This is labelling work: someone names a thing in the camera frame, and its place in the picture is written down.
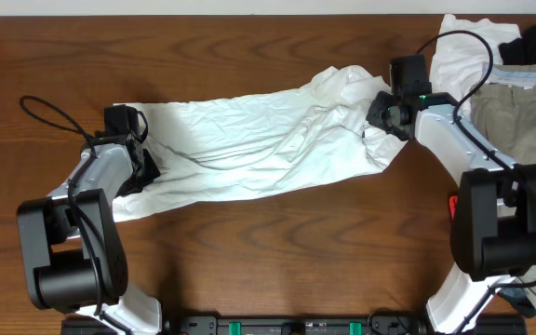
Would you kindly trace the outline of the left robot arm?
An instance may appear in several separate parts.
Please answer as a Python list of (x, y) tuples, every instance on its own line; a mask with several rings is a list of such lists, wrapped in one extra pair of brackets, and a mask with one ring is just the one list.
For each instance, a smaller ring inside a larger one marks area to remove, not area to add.
[(28, 294), (41, 310), (79, 314), (118, 334), (158, 334), (160, 302), (128, 278), (114, 199), (157, 175), (134, 134), (93, 140), (68, 179), (17, 210)]

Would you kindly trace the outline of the white t-shirt with black tag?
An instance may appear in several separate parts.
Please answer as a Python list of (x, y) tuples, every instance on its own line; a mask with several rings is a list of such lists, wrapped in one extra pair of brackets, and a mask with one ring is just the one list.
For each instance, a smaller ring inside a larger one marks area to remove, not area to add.
[(249, 200), (383, 172), (404, 142), (367, 120), (379, 76), (329, 67), (299, 88), (231, 99), (138, 103), (160, 175), (113, 201), (116, 221), (196, 202)]

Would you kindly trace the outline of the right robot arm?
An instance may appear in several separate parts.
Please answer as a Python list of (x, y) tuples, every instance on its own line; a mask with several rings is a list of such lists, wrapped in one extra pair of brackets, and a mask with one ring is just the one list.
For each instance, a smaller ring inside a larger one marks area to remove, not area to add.
[(367, 120), (427, 148), (458, 185), (450, 223), (454, 263), (425, 305), (428, 333), (462, 334), (501, 289), (536, 286), (536, 164), (499, 151), (447, 93), (381, 91)]

